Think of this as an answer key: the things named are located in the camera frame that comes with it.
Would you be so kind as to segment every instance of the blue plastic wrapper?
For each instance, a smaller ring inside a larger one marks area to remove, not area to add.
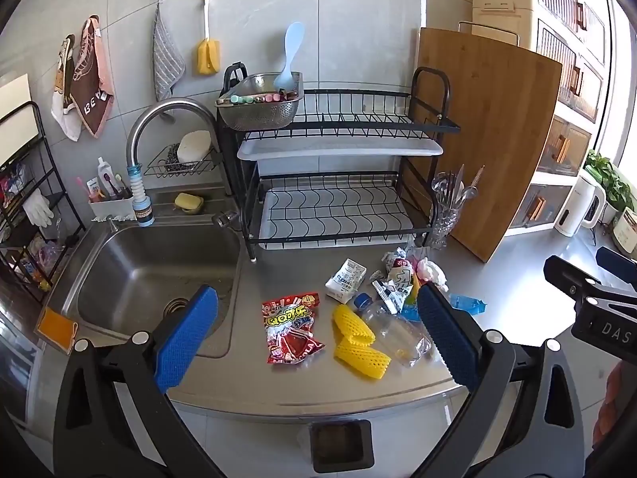
[[[454,309],[467,311],[471,316],[483,313],[487,308],[487,304],[482,300],[461,294],[451,294],[449,302]],[[418,314],[418,307],[416,305],[404,305],[401,316],[410,322],[420,321],[420,315]]]

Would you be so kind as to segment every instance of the potted plant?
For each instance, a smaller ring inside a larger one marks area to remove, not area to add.
[[[634,209],[630,185],[622,181],[608,158],[590,150],[586,156],[584,169],[606,191],[606,208],[601,218],[602,223],[610,224],[617,212],[623,212],[626,207]]]

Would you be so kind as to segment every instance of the sink drain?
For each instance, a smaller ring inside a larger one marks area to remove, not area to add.
[[[164,307],[164,318],[172,313],[176,313],[177,311],[184,309],[188,305],[188,301],[185,298],[175,298],[168,302],[166,307]]]

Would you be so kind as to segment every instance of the silver screw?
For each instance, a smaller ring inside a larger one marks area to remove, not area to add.
[[[133,334],[133,343],[135,345],[143,345],[150,338],[150,335],[146,331],[139,331],[138,333]]]
[[[86,349],[88,349],[88,340],[85,340],[84,338],[82,338],[81,340],[77,340],[75,342],[74,348],[79,353],[84,352]]]
[[[554,353],[562,348],[557,340],[547,340],[547,347]]]
[[[489,340],[491,343],[502,343],[502,340],[504,340],[504,338],[498,331],[488,331],[487,340]]]

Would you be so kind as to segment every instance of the clear plastic bottle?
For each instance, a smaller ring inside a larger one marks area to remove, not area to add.
[[[424,325],[390,314],[382,300],[374,301],[367,293],[360,293],[354,305],[392,359],[410,367],[431,349]]]

